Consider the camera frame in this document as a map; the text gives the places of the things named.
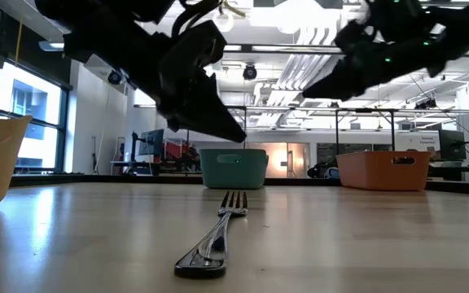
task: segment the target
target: teal plastic basket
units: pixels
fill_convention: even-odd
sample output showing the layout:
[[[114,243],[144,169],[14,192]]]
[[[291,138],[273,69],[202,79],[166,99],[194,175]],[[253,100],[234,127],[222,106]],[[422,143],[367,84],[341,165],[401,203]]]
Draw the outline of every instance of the teal plastic basket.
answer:
[[[264,150],[200,150],[208,188],[255,190],[264,185],[269,157]]]

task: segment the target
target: fork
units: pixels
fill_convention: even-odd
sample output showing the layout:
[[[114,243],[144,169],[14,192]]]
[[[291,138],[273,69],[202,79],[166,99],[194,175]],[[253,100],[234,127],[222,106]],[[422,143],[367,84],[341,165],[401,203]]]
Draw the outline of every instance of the fork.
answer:
[[[243,217],[248,213],[248,196],[243,192],[240,207],[240,191],[227,191],[221,202],[218,216],[221,218],[213,229],[175,264],[175,275],[183,278],[219,278],[227,268],[227,226],[231,217]]]

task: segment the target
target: table surface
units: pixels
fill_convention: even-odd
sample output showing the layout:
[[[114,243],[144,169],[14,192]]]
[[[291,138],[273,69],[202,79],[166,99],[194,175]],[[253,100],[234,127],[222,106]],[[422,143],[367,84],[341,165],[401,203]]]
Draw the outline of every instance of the table surface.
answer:
[[[469,196],[249,191],[225,277],[173,265],[217,222],[202,186],[81,183],[0,203],[0,292],[469,292]]]

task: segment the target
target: orange bin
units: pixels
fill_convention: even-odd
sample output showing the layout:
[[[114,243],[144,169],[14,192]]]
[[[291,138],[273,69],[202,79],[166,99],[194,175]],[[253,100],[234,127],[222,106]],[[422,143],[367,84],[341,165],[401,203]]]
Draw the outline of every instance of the orange bin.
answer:
[[[336,158],[343,186],[420,191],[426,187],[430,157],[427,151],[363,151]]]

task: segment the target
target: black robotic arm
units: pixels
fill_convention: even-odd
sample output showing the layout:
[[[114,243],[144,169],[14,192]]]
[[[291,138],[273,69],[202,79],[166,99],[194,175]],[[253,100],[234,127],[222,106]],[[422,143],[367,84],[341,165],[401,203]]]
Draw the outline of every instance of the black robotic arm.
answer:
[[[135,24],[160,22],[173,2],[36,0],[36,6],[70,31],[64,36],[68,57],[85,63],[97,55],[156,101],[171,130],[190,129],[242,142],[245,132],[218,98],[215,76],[204,71],[204,66],[222,58],[226,40],[212,21],[191,27],[221,1],[186,5],[171,37],[150,35]]]
[[[418,0],[366,2],[368,19],[350,21],[335,39],[345,57],[331,74],[307,88],[304,97],[346,101],[421,68],[434,77],[448,61],[469,51],[469,6],[423,9]],[[445,29],[433,34],[437,24]],[[373,28],[372,34],[366,32],[368,28]],[[378,41],[377,33],[383,40]]]

